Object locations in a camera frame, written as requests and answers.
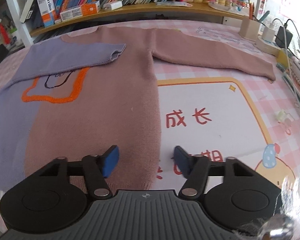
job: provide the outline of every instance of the wooden shelf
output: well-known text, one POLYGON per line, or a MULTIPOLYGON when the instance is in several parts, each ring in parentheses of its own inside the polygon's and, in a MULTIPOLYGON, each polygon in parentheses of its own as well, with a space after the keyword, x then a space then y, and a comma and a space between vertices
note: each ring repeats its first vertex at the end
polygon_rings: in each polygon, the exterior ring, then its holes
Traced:
POLYGON ((210 15, 216 15, 222 17, 231 17, 240 20, 243 19, 243 16, 241 15, 215 10, 211 8, 208 4, 204 4, 204 3, 191 3, 191 4, 193 5, 192 7, 158 6, 155 3, 126 5, 114 11, 101 10, 97 14, 71 19, 69 21, 54 24, 47 28, 44 27, 37 28, 30 32, 30 36, 35 37, 38 36, 39 34, 43 34, 63 26, 67 26, 73 23, 78 23, 78 22, 87 21, 91 19, 112 16, 112 15, 140 13, 140 12, 188 12, 188 13, 210 14, 210 15))

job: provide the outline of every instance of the silver screw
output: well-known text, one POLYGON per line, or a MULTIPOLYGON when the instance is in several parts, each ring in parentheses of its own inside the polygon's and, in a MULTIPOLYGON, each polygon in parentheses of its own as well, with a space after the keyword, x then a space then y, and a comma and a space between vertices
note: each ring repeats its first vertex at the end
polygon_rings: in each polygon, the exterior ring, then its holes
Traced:
POLYGON ((181 193, 185 196, 192 197, 197 195, 197 191, 194 188, 184 188, 181 193))
POLYGON ((98 188, 93 193, 94 193, 94 195, 96 195, 98 197, 105 197, 110 194, 110 191, 107 190, 106 188, 98 188))

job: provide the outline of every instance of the folded sleeve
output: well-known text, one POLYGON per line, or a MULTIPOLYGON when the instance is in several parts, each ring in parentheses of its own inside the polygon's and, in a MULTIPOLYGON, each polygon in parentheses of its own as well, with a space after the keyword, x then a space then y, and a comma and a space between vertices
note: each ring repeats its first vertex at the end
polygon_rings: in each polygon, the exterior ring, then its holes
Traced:
POLYGON ((183 65, 230 68, 275 80, 271 63, 220 41, 208 41, 178 30, 154 29, 153 56, 183 65))

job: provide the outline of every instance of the toothpaste box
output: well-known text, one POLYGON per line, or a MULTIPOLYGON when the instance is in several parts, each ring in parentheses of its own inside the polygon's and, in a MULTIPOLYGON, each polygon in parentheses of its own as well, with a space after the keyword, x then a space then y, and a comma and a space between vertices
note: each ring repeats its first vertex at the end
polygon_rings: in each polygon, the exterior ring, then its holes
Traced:
POLYGON ((37 0, 41 18, 45 27, 54 25, 57 19, 53 0, 37 0))
POLYGON ((68 21, 74 18, 96 14, 100 11, 100 1, 85 3, 80 6, 70 8, 60 13, 61 20, 68 21))

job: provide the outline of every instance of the gray ribbed plate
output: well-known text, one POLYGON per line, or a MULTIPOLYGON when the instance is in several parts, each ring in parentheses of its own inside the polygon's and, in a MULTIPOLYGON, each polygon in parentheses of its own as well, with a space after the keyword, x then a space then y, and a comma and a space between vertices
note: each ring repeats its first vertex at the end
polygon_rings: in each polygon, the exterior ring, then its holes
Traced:
POLYGON ((54 233, 31 235, 13 229, 0 240, 229 240, 236 237, 213 222, 195 201, 173 190, 119 190, 95 201, 74 225, 54 233))

